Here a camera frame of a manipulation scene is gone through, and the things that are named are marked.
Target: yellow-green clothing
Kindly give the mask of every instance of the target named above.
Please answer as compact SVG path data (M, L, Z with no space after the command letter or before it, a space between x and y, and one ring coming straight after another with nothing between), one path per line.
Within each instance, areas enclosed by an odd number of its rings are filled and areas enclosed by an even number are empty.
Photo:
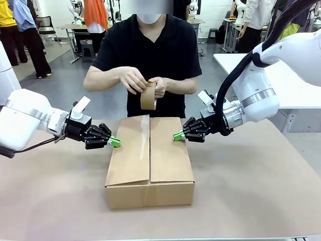
M290 24L289 26L287 26L286 29L284 29L283 33L279 37L279 40L284 39L285 37L290 36L292 34L296 34L299 28L299 24Z
M8 8L7 0L0 0L0 28L17 25L13 12Z

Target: black office chair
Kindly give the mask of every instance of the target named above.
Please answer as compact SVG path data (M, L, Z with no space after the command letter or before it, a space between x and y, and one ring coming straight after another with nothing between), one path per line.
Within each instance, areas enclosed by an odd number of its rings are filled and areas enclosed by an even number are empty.
M37 26L38 26L38 30L39 30L40 35L49 35L49 34L56 35L56 39L58 41L58 44L61 47L61 44L60 44L59 39L57 37L56 31L54 29L54 26L52 25L52 20L51 20L50 16L37 17Z

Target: yellow shirt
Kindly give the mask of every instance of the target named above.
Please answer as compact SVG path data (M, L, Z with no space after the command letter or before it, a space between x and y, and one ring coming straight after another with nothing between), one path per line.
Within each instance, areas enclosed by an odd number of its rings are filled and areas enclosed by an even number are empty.
M8 7L7 0L0 0L0 27L11 27L17 25L13 12Z

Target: roll of tape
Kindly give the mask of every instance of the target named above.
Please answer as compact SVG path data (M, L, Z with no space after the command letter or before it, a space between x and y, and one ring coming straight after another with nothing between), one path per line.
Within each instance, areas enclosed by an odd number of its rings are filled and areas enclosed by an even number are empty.
M156 87L156 83L147 83L147 88L141 94L141 97L140 97L141 109L146 109L146 110L156 109L155 87Z

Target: stool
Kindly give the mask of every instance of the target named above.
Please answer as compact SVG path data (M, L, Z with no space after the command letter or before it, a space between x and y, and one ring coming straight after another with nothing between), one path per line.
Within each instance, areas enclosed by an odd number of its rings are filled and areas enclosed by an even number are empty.
M207 43L210 42L210 39L214 39L213 37L211 37L211 34L212 34L212 33L216 33L216 32L217 32L217 29L210 29L210 31L209 31L209 36L208 36L208 38L207 38Z
M96 57L94 47L92 45L92 40L80 40L81 52L82 52L82 62L92 62Z

